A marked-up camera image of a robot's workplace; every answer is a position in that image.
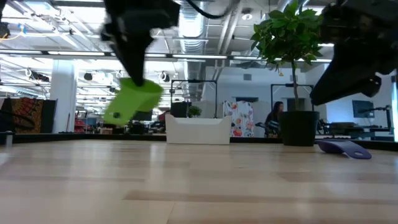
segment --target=potted plant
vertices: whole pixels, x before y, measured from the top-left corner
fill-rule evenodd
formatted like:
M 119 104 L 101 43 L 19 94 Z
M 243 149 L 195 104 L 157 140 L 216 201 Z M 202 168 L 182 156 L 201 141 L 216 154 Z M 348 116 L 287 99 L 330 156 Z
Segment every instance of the potted plant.
M 279 116 L 279 127 L 285 145 L 312 146 L 319 113 L 299 111 L 297 93 L 296 61 L 302 59 L 311 65 L 312 60 L 321 57 L 319 38 L 321 16 L 311 9 L 299 10 L 298 2 L 287 5 L 283 12 L 272 11 L 269 19 L 254 25 L 252 49 L 257 47 L 259 57 L 267 64 L 279 66 L 289 63 L 292 67 L 295 111 L 283 112 Z
M 190 106 L 188 108 L 188 117 L 196 118 L 201 115 L 201 109 L 197 106 Z

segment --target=purple object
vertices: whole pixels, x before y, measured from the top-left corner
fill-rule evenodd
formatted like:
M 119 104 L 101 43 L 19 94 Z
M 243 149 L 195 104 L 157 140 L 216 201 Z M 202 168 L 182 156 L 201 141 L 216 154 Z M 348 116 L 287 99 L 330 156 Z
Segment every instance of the purple object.
M 354 159 L 371 159 L 372 155 L 362 146 L 351 141 L 317 140 L 321 150 L 325 153 L 346 153 Z

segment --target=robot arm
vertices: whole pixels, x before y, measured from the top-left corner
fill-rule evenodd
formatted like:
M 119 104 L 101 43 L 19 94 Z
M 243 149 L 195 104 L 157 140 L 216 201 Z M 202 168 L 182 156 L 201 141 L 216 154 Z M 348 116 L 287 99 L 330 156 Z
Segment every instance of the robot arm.
M 314 105 L 363 93 L 378 93 L 381 79 L 398 68 L 398 2 L 339 0 L 323 14 L 321 37 L 334 56 L 311 92 Z

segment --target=black plant pot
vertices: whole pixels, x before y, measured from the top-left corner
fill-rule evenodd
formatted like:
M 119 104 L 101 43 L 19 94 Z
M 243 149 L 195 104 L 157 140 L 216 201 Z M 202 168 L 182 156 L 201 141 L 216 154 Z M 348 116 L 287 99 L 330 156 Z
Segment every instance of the black plant pot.
M 288 111 L 279 115 L 285 146 L 313 146 L 319 120 L 316 111 Z

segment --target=ceiling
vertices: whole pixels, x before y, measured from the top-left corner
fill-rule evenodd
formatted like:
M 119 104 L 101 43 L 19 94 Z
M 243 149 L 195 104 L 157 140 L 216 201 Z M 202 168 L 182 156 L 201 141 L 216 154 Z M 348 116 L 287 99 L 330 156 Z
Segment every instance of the ceiling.
M 224 11 L 226 2 L 226 0 L 206 0 L 205 11 L 212 14 L 219 14 Z M 240 11 L 233 12 L 229 22 L 226 22 L 225 19 L 205 19 L 205 33 L 201 37 L 202 41 L 205 42 L 203 53 L 206 55 L 219 54 L 218 46 L 221 43 L 224 46 L 226 45 L 224 55 L 246 54 L 252 44 L 252 41 L 249 39 L 253 33 L 253 24 L 259 23 L 264 13 L 275 9 L 277 2 L 278 0 L 243 0 L 242 8 L 251 9 L 250 14 L 252 15 L 252 19 L 250 20 L 244 20 L 242 17 L 243 14 Z M 306 7 L 320 11 L 328 2 L 330 0 L 310 1 Z M 3 11 L 2 22 L 9 23 L 8 28 L 11 31 L 11 36 L 9 37 L 10 39 L 0 41 L 0 49 L 110 52 L 111 49 L 99 37 L 105 17 L 106 13 L 101 1 L 8 0 L 7 6 Z M 231 38 L 228 35 L 223 39 L 220 38 L 223 28 L 228 28 L 227 31 L 231 33 Z M 168 30 L 153 30 L 152 36 L 155 38 L 155 41 L 147 52 L 183 54 L 181 41 L 184 38 L 181 38 L 179 31 L 178 27 Z M 324 58 L 330 58 L 333 55 L 331 47 L 324 47 L 322 52 L 325 55 Z M 35 84 L 40 82 L 29 79 L 27 76 L 29 75 L 29 71 L 27 69 L 44 74 L 51 79 L 52 58 L 32 57 L 31 55 L 28 57 L 16 57 L 9 54 L 3 54 L 1 57 L 0 76 L 3 83 Z M 84 106 L 85 104 L 79 99 L 86 98 L 86 101 L 91 100 L 90 108 L 95 108 L 96 102 L 99 101 L 97 100 L 97 96 L 112 98 L 114 93 L 111 93 L 107 86 L 118 86 L 118 78 L 128 77 L 126 72 L 124 72 L 123 66 L 117 60 L 99 60 L 93 58 L 74 60 L 80 69 L 79 86 L 103 85 L 101 88 L 79 88 L 78 105 L 80 106 Z M 184 80 L 187 78 L 186 64 L 186 59 L 152 59 L 146 62 L 145 77 L 160 83 L 165 88 L 161 106 L 169 106 L 170 82 L 164 83 L 159 80 L 159 75 L 165 72 L 170 75 L 171 79 Z M 208 60 L 206 66 L 209 64 L 214 66 L 215 63 Z M 108 74 L 106 76 L 108 78 L 88 82 L 84 79 L 86 72 L 103 72 Z M 175 95 L 183 100 L 183 97 L 187 96 L 188 87 L 180 83 L 175 85 L 182 87 L 181 90 L 176 91 Z M 22 95 L 29 93 L 45 98 L 49 96 L 49 87 L 0 86 L 0 95 L 2 96 L 11 94 L 17 97 L 18 93 L 16 92 L 22 93 Z M 103 108 L 104 103 L 98 103 L 98 107 Z

